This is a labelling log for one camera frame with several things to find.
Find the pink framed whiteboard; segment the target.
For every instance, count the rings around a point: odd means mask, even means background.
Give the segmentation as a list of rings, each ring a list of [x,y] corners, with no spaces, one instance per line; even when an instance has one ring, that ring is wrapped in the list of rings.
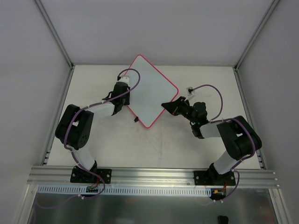
[[[142,55],[136,56],[129,68],[125,73],[132,89],[128,108],[145,128],[150,128],[164,111],[161,104],[171,102],[179,89]]]

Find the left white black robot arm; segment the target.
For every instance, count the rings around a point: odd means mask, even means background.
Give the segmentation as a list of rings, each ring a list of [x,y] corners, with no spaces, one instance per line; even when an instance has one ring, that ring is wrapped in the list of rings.
[[[75,157],[77,167],[82,170],[81,176],[87,182],[93,182],[98,176],[96,160],[87,149],[92,124],[96,119],[117,114],[124,105],[129,105],[130,87],[127,83],[118,81],[109,92],[104,103],[88,108],[70,104],[60,119],[55,130],[55,137],[66,145]]]

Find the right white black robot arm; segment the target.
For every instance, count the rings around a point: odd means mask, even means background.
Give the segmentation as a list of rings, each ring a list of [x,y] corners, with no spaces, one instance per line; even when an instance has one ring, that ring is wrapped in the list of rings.
[[[182,115],[188,119],[196,138],[222,140],[225,152],[203,175],[199,176],[201,181],[211,181],[213,184],[220,185],[242,160],[254,155],[262,147],[261,139],[243,116],[208,121],[206,104],[196,102],[190,105],[185,97],[162,103],[162,107],[173,116]]]

